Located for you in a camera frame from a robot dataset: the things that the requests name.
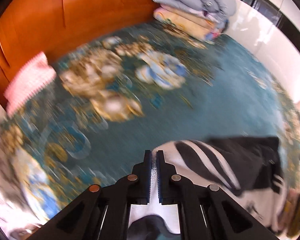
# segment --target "yellow folded blanket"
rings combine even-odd
[[[173,27],[187,33],[199,41],[205,41],[206,35],[211,31],[211,28],[202,27],[201,25],[183,18],[176,13],[167,11],[162,7],[156,9],[153,14],[154,18],[158,21],[171,24]]]
[[[182,16],[183,18],[186,18],[196,24],[199,24],[200,26],[204,27],[204,28],[207,28],[207,29],[213,29],[215,27],[215,23],[214,22],[211,22],[209,20],[206,20],[204,18],[200,18],[198,16],[195,16],[193,14],[190,14],[190,13],[186,13],[184,11],[181,11],[179,9],[176,9],[176,8],[173,8],[169,5],[165,5],[165,4],[161,4],[161,7],[163,9],[166,9],[167,11],[169,12],[173,12],[173,13],[176,13],[180,16]]]

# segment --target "silver screw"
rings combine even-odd
[[[179,181],[179,180],[181,180],[181,176],[180,176],[179,174],[175,174],[175,175],[172,175],[172,176],[171,176],[171,179],[172,179],[173,181]]]
[[[135,174],[128,175],[128,180],[130,180],[130,181],[135,181],[135,180],[137,180],[137,178],[138,178],[138,176]]]
[[[211,185],[209,185],[209,189],[211,191],[218,191],[220,189],[220,187],[216,184],[211,184]]]
[[[98,192],[99,189],[100,189],[99,185],[96,185],[96,184],[91,185],[91,186],[89,187],[89,190],[90,190],[91,192]]]

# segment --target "pink towel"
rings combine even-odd
[[[8,100],[7,114],[12,117],[27,100],[54,80],[55,70],[48,65],[48,60],[40,52],[29,60],[14,77],[4,96]]]

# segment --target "stack of blankets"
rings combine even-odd
[[[172,25],[199,41],[218,37],[236,11],[235,0],[153,0],[161,7],[154,18]]]

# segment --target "teal bedding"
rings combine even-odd
[[[201,43],[144,23],[84,44],[53,67],[57,78],[3,124],[10,162],[42,221],[171,140],[278,136],[285,180],[300,184],[300,115],[227,35]]]

